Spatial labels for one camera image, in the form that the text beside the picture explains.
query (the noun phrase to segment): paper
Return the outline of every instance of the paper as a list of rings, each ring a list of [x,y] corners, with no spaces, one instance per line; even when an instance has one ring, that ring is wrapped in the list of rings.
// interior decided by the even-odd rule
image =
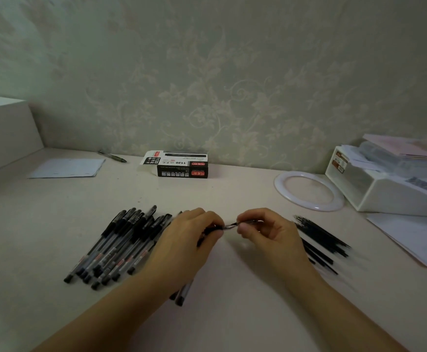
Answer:
[[[427,217],[370,213],[367,219],[427,266]]]
[[[352,145],[343,144],[341,147],[347,154],[351,165],[356,166],[357,168],[369,169],[369,170],[378,170],[385,171],[381,166],[377,165],[375,162],[368,160],[365,156],[360,153],[357,147]]]
[[[363,138],[397,156],[427,159],[427,143],[420,139],[368,134]]]
[[[95,176],[105,159],[49,159],[28,178]]]

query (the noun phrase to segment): white ring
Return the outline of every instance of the white ring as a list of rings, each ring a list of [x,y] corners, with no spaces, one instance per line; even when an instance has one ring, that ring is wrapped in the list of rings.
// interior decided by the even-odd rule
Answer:
[[[316,204],[309,201],[299,199],[295,195],[292,195],[287,188],[285,187],[285,181],[288,178],[300,176],[303,178],[309,178],[311,180],[316,180],[318,183],[323,184],[327,187],[334,195],[333,200],[328,204]],[[336,211],[344,206],[344,196],[339,191],[339,189],[331,182],[323,180],[319,176],[314,174],[305,173],[305,172],[285,172],[278,175],[274,180],[274,186],[277,191],[287,200],[292,201],[294,204],[306,207],[307,209],[317,210],[317,211]]]

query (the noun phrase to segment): desk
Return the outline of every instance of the desk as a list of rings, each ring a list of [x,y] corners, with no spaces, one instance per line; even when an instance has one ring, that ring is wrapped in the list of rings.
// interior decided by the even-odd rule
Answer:
[[[203,207],[226,223],[254,207],[307,217],[353,251],[325,278],[411,351],[427,351],[427,268],[363,214],[346,206],[311,211],[278,194],[280,171],[212,165],[209,179],[159,178],[140,158],[107,159],[93,178],[26,179],[50,158],[101,158],[43,149],[0,169],[0,351],[27,351],[98,301],[93,291],[62,280],[122,209],[158,205],[158,213]],[[296,195],[319,193],[297,181]],[[182,308],[168,301],[134,336],[137,351],[319,351],[316,326],[236,232],[226,232],[194,280]]]

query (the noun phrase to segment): human hand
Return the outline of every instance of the human hand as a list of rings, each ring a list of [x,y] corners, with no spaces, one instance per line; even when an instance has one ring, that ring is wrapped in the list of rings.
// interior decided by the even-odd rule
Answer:
[[[142,272],[166,287],[168,295],[179,290],[194,278],[223,235],[222,230],[211,232],[198,248],[202,232],[211,225],[224,226],[224,222],[200,207],[178,215],[164,230]]]
[[[257,219],[254,225],[244,223]],[[262,251],[268,262],[290,289],[303,279],[321,278],[311,265],[295,224],[267,209],[252,209],[236,219],[238,233]]]

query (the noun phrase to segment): floral wallpaper pattern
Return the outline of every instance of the floral wallpaper pattern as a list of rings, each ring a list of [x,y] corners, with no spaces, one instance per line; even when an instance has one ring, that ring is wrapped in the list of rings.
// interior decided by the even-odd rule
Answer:
[[[0,0],[0,95],[51,147],[323,171],[427,137],[427,0]]]

